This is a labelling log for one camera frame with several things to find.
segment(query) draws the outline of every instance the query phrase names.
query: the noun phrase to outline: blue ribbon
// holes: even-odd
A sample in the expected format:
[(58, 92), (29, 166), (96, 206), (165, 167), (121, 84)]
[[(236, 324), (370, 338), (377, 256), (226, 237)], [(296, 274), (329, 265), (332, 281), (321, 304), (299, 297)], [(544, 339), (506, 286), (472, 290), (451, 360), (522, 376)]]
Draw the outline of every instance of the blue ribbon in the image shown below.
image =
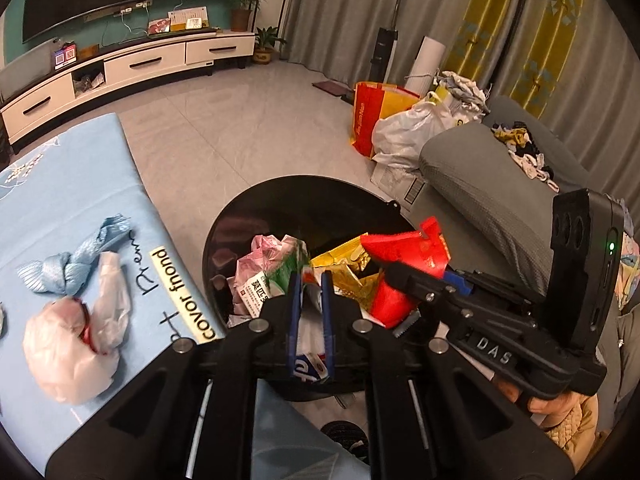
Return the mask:
[(54, 254), (43, 262), (24, 264), (18, 267), (18, 276), (33, 292), (73, 296), (86, 283), (98, 255), (122, 240), (129, 229), (129, 219), (122, 215), (106, 218), (73, 253)]

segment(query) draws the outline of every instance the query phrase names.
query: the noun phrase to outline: black shoe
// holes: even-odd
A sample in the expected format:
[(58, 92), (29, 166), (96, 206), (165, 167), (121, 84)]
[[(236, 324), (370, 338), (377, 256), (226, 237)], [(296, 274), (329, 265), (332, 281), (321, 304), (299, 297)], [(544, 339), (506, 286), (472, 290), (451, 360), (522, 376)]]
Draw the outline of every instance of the black shoe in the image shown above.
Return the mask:
[(359, 426), (348, 420), (334, 420), (325, 424), (320, 431), (358, 460), (369, 464), (369, 440)]

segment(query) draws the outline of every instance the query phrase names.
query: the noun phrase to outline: black drawer handle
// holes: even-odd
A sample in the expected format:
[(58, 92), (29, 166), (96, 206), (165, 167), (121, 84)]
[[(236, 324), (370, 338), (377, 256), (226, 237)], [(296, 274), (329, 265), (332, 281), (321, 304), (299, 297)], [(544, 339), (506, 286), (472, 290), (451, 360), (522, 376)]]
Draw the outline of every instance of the black drawer handle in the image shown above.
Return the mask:
[(151, 63), (157, 63), (159, 61), (162, 61), (162, 56), (155, 57), (153, 59), (147, 59), (146, 61), (140, 61), (139, 63), (131, 64), (129, 65), (129, 68), (138, 68), (139, 66), (149, 65)]
[(216, 48), (210, 48), (209, 52), (220, 52), (222, 50), (235, 50), (236, 48), (238, 48), (237, 46), (219, 46)]
[(42, 105), (47, 104), (49, 101), (51, 101), (51, 96), (49, 97), (45, 97), (42, 101), (40, 101), (39, 103), (34, 104), (31, 108), (27, 108), (25, 111), (23, 111), (22, 113), (25, 115), (30, 114), (31, 112), (33, 112), (36, 108), (41, 107)]

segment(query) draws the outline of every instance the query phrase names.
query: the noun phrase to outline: round black table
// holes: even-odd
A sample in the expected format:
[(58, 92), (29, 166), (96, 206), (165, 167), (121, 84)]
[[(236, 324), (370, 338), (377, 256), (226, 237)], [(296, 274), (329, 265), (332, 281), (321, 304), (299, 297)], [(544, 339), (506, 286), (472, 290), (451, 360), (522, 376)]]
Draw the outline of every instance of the round black table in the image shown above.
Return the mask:
[(226, 279), (255, 235), (290, 235), (306, 242), (311, 258), (363, 233), (397, 234), (414, 228), (397, 202), (384, 202), (361, 187), (324, 176), (283, 176), (236, 196), (214, 222), (202, 256), (209, 300), (224, 320), (233, 312)]

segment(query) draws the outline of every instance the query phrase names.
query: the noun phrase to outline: white drawer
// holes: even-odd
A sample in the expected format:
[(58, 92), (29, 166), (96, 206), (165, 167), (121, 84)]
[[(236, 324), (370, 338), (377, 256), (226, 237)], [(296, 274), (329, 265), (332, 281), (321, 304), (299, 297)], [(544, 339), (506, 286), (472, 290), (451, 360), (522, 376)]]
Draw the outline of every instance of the white drawer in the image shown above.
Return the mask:
[(108, 86), (129, 79), (143, 81), (157, 72), (184, 65), (184, 43), (174, 43), (141, 50), (104, 62), (104, 79)]
[(188, 41), (187, 65), (225, 57), (252, 56), (254, 43), (255, 36)]
[(65, 74), (11, 103), (2, 112), (9, 137), (47, 114), (74, 101), (71, 74)]

